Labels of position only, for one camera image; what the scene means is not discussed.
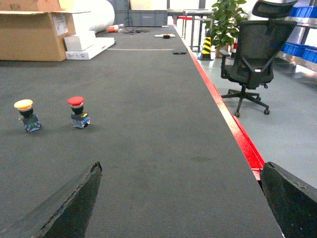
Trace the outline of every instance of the traffic cone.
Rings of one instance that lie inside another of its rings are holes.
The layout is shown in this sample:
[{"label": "traffic cone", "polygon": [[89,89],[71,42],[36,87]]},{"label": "traffic cone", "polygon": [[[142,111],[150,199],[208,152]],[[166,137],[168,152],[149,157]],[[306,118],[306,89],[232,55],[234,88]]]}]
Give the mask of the traffic cone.
[{"label": "traffic cone", "polygon": [[233,49],[231,52],[231,57],[229,59],[234,59],[236,57],[236,52],[237,52],[237,46],[238,46],[238,38],[236,38],[236,41],[233,44]]},{"label": "traffic cone", "polygon": [[199,59],[199,60],[212,60],[211,59],[211,33],[210,33],[210,30],[208,30],[206,32],[203,50],[201,51],[201,54],[197,59]]}]

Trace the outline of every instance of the gray floor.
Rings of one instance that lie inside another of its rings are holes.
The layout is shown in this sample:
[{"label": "gray floor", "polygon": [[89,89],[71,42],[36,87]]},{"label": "gray floor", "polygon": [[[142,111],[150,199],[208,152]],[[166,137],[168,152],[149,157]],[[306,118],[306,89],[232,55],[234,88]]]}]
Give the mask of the gray floor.
[{"label": "gray floor", "polygon": [[[195,24],[194,46],[199,45],[198,21]],[[182,20],[178,20],[176,28],[181,35]],[[189,23],[187,46],[190,46],[190,35]],[[238,84],[220,77],[221,59],[198,62],[220,94],[226,94],[229,88],[241,89]],[[274,79],[268,89],[261,86],[256,90],[270,106],[270,115],[264,115],[263,107],[245,100],[239,121],[266,162],[275,162],[317,188],[317,73],[280,59],[274,65]],[[224,99],[233,115],[238,101],[237,98]]]}]

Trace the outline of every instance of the office chair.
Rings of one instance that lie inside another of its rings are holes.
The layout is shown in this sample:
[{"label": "office chair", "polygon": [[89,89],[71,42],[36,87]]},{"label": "office chair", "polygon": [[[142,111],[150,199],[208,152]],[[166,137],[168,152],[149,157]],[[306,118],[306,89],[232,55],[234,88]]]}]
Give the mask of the office chair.
[{"label": "office chair", "polygon": [[222,55],[221,78],[242,86],[241,91],[229,89],[228,94],[221,96],[222,98],[240,98],[235,113],[236,117],[240,116],[239,110],[243,99],[265,107],[265,115],[270,113],[268,105],[261,102],[259,93],[246,92],[246,89],[255,90],[260,85],[267,88],[267,83],[272,81],[272,62],[297,24],[296,21],[276,19],[287,17],[296,2],[257,1],[252,14],[266,17],[268,20],[250,20],[241,23],[233,65],[225,64],[226,57],[230,56],[229,53],[224,50],[220,51]]}]

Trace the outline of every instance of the box flap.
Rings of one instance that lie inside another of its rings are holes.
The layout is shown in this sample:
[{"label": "box flap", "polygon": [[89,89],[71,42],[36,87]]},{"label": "box flap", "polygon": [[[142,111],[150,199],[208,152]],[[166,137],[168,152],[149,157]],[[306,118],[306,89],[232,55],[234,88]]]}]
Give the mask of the box flap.
[{"label": "box flap", "polygon": [[[77,13],[84,13],[84,12],[91,12],[89,10],[81,10],[81,11],[73,11],[73,10],[65,10],[65,11],[52,11],[55,13],[71,13],[71,14],[77,14]],[[0,11],[0,14],[6,14],[6,15],[39,15],[48,13],[45,11]]]},{"label": "box flap", "polygon": [[77,13],[91,12],[91,10],[64,10],[64,11],[53,11],[53,12],[77,14]]},{"label": "box flap", "polygon": [[45,13],[44,11],[0,11],[0,14],[6,15],[39,15]]}]

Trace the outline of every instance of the white roll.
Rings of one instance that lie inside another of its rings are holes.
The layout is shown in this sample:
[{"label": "white roll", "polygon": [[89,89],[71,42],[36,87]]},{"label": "white roll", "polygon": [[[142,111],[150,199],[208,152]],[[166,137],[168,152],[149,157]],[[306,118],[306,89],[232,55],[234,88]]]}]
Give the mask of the white roll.
[{"label": "white roll", "polygon": [[114,9],[107,0],[75,0],[73,10],[90,11],[73,14],[76,33],[81,31],[104,31],[114,22]]}]

